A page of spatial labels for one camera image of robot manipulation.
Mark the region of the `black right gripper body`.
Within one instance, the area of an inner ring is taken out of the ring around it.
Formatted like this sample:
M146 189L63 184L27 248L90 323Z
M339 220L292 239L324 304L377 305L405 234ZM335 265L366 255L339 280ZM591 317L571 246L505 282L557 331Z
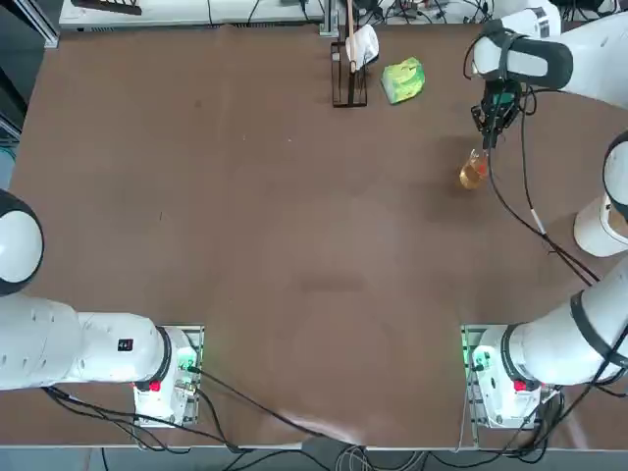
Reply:
M485 83L483 110L490 114L503 114L519 103L521 84L515 80L491 80Z

